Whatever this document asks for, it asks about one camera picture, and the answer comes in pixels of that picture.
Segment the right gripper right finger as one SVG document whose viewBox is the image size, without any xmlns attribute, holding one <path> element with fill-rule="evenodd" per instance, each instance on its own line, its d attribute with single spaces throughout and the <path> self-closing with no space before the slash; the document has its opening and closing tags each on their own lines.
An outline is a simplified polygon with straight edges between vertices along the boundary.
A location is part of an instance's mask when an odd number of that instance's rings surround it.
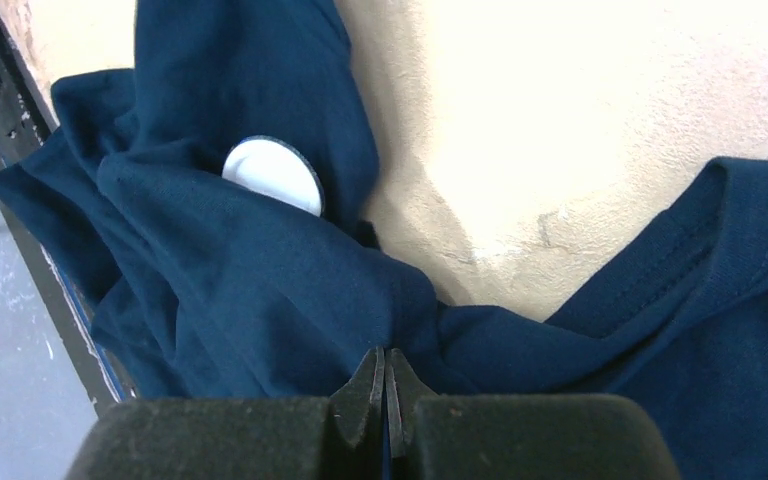
<svg viewBox="0 0 768 480">
<path fill-rule="evenodd" d="M 606 394 L 441 395 L 385 357 L 395 479 L 678 479 L 648 414 Z"/>
</svg>

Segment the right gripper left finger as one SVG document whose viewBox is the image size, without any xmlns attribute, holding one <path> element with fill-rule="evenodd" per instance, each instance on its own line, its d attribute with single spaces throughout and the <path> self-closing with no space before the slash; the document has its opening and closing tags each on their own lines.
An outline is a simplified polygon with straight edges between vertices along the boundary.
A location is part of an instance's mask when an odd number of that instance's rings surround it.
<svg viewBox="0 0 768 480">
<path fill-rule="evenodd" d="M 330 397 L 131 400 L 93 426 L 69 479 L 378 479 L 385 354 Z"/>
</svg>

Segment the navy blue t-shirt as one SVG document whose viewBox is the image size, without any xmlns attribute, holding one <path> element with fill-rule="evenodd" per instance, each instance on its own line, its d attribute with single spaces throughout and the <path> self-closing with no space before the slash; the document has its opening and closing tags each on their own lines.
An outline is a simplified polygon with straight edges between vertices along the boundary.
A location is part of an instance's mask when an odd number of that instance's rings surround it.
<svg viewBox="0 0 768 480">
<path fill-rule="evenodd" d="M 0 171 L 138 399 L 606 394 L 768 479 L 768 1 L 140 1 Z M 297 149 L 321 217 L 221 177 Z"/>
</svg>

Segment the yellow round brooch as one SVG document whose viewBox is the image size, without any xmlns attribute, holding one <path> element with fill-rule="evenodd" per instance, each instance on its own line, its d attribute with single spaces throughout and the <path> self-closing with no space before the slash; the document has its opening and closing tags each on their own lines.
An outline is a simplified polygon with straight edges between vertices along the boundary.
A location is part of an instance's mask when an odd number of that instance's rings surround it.
<svg viewBox="0 0 768 480">
<path fill-rule="evenodd" d="M 321 217 L 325 194 L 310 162 L 288 143 L 270 136 L 252 136 L 234 146 L 221 177 L 252 192 Z"/>
</svg>

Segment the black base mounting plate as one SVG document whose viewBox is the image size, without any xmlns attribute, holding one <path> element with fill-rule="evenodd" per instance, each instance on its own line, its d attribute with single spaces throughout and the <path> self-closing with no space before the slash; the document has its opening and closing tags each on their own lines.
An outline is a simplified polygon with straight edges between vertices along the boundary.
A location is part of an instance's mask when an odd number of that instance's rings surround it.
<svg viewBox="0 0 768 480">
<path fill-rule="evenodd" d="M 0 171 L 34 154 L 54 129 L 54 115 L 19 50 L 19 38 L 9 32 L 7 16 L 0 12 Z M 18 193 L 0 186 L 0 212 L 8 231 L 18 243 L 88 400 L 96 412 L 104 413 L 132 397 L 133 382 L 121 363 L 92 338 L 90 305 L 38 241 L 38 229 L 27 225 L 29 211 Z"/>
</svg>

